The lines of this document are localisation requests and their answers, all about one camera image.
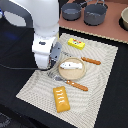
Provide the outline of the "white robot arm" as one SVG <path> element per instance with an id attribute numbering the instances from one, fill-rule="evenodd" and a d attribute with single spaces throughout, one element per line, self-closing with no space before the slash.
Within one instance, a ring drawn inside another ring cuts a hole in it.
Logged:
<path id="1" fill-rule="evenodd" d="M 49 70 L 60 54 L 58 0 L 0 0 L 0 9 L 10 24 L 34 29 L 36 65 Z"/>

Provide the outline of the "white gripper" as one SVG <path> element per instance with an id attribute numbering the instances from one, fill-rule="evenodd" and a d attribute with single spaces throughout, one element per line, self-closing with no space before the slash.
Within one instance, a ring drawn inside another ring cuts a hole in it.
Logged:
<path id="1" fill-rule="evenodd" d="M 61 53 L 62 45 L 59 42 L 59 34 L 52 37 L 34 35 L 32 52 L 39 69 L 47 69 L 57 62 Z"/>

